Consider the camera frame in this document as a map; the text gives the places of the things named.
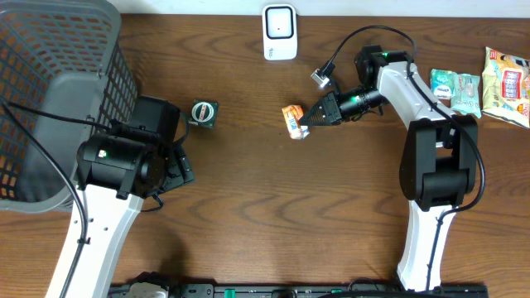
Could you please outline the large white snack bag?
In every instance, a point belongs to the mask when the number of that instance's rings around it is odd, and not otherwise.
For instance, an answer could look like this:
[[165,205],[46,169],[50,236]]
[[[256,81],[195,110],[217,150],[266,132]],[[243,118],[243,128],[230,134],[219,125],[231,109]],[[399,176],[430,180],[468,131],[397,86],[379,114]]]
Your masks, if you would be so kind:
[[529,128],[529,60],[485,48],[482,113]]

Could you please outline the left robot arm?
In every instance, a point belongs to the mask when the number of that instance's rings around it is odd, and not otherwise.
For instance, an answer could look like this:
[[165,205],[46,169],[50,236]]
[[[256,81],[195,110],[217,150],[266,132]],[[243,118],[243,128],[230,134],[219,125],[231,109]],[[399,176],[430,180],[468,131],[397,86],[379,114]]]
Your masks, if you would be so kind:
[[144,200],[194,180],[176,129],[118,124],[83,142],[76,171],[80,212],[71,215],[49,297],[105,297]]

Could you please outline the orange tissue pack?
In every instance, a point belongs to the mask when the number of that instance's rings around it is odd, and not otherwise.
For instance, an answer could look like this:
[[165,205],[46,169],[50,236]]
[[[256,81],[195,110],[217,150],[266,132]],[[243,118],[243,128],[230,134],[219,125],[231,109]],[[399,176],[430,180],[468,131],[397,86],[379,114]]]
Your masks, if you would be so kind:
[[310,134],[308,126],[300,124],[300,119],[304,116],[300,105],[288,105],[282,108],[282,114],[291,139],[302,140]]

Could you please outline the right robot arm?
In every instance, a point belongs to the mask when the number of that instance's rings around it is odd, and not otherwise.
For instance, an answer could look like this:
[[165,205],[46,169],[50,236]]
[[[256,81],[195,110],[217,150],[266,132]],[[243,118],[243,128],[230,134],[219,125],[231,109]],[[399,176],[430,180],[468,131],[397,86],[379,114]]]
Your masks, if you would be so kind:
[[393,106],[407,129],[399,181],[409,202],[397,278],[405,291],[436,291],[451,222],[475,185],[477,123],[441,103],[405,51],[365,46],[355,65],[361,85],[324,95],[299,123],[335,126],[381,112],[386,103]]

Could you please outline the green tissue pack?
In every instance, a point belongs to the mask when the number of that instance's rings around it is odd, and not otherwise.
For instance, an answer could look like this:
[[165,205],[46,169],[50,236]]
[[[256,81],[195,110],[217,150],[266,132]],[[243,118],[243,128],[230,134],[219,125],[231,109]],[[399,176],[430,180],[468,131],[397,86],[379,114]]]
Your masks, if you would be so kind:
[[430,73],[431,91],[438,99],[451,100],[455,95],[456,72],[432,69]]

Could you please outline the dark green round-label box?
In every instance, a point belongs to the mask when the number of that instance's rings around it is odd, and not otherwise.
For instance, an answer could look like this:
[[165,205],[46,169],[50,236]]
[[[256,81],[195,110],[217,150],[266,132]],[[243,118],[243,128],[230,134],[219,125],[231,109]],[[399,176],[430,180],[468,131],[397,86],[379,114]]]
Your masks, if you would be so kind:
[[219,110],[217,102],[195,100],[190,111],[188,123],[208,129],[214,128]]

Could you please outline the teal small snack packet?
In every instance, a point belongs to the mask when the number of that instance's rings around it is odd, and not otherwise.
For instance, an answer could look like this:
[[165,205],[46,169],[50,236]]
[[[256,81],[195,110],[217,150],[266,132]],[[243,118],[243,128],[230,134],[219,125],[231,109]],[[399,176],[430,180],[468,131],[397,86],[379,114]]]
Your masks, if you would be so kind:
[[472,74],[455,74],[453,76],[454,94],[450,108],[462,115],[473,114],[481,118],[479,105],[480,77]]

